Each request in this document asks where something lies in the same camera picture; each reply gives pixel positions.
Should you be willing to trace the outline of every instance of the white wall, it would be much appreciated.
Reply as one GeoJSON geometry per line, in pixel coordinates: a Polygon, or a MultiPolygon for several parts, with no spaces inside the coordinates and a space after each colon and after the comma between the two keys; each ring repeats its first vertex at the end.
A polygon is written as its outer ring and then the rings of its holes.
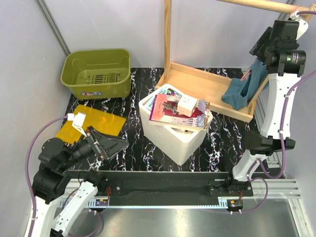
{"type": "MultiPolygon", "coordinates": [[[[309,6],[310,0],[298,0],[297,5],[309,6]]],[[[316,70],[316,17],[309,23],[308,31],[298,40],[299,49],[306,51],[306,67],[304,76],[316,70]]],[[[310,224],[316,235],[316,76],[301,84],[295,94],[291,116],[291,138],[296,147],[287,151],[286,174],[295,178],[307,211],[310,224]]],[[[269,90],[264,90],[261,97],[265,106],[268,104],[269,90]]]]}
{"type": "MultiPolygon", "coordinates": [[[[59,79],[65,56],[35,1],[0,1],[0,22],[0,232],[20,237],[31,207],[24,175],[28,145],[47,122],[64,115],[70,93],[59,79]]],[[[41,145],[59,127],[37,141],[32,178],[41,145]]]]}
{"type": "MultiPolygon", "coordinates": [[[[133,67],[163,67],[164,0],[45,1],[71,52],[122,47],[133,67]]],[[[171,60],[247,68],[248,52],[277,17],[215,0],[173,0],[171,60]]]]}

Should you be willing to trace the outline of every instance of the basket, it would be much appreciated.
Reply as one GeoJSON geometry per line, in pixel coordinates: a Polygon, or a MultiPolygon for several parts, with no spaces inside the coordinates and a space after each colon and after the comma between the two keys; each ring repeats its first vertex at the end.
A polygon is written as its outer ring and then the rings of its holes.
{"type": "Polygon", "coordinates": [[[125,98],[131,89],[129,52],[104,49],[71,53],[61,82],[80,100],[125,98]]]}

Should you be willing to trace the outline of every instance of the wooden frame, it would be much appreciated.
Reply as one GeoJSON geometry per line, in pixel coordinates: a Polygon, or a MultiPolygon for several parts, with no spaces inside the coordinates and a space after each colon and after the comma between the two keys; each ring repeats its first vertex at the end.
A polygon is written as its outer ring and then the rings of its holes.
{"type": "MultiPolygon", "coordinates": [[[[293,5],[267,0],[219,1],[231,2],[287,14],[290,14],[296,8],[296,6],[293,5]]],[[[255,95],[249,101],[248,105],[241,110],[236,111],[231,105],[224,103],[221,97],[226,92],[231,83],[230,78],[170,62],[171,8],[172,0],[164,0],[164,73],[161,76],[157,86],[159,87],[166,83],[170,84],[185,94],[198,99],[209,101],[211,105],[211,111],[245,122],[250,122],[253,118],[257,98],[262,89],[267,84],[269,78],[265,78],[255,95]]],[[[312,4],[310,8],[299,7],[298,9],[314,11],[316,9],[316,5],[312,4]]],[[[310,20],[311,15],[306,15],[305,18],[306,20],[310,20]]]]}

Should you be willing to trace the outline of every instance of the white container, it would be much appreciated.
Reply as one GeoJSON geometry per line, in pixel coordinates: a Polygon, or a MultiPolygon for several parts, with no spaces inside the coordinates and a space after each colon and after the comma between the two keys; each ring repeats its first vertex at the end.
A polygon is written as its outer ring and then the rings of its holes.
{"type": "MultiPolygon", "coordinates": [[[[173,89],[183,95],[181,91],[169,84],[165,84],[162,87],[173,89]]],[[[202,144],[207,132],[202,130],[199,132],[188,131],[185,133],[176,128],[149,124],[151,111],[145,108],[145,104],[154,95],[155,92],[151,93],[139,102],[139,111],[144,134],[176,164],[183,165],[192,153],[202,144]]],[[[210,113],[207,129],[209,128],[212,119],[213,116],[210,113]]]]}

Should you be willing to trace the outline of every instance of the teal fabric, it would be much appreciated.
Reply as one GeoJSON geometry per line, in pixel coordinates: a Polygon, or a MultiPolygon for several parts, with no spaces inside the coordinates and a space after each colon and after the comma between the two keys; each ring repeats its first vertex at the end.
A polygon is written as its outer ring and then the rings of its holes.
{"type": "Polygon", "coordinates": [[[251,75],[241,81],[233,78],[227,91],[222,96],[222,101],[230,104],[234,110],[240,110],[248,105],[250,100],[256,93],[260,83],[268,74],[267,66],[258,59],[250,66],[251,75]]]}

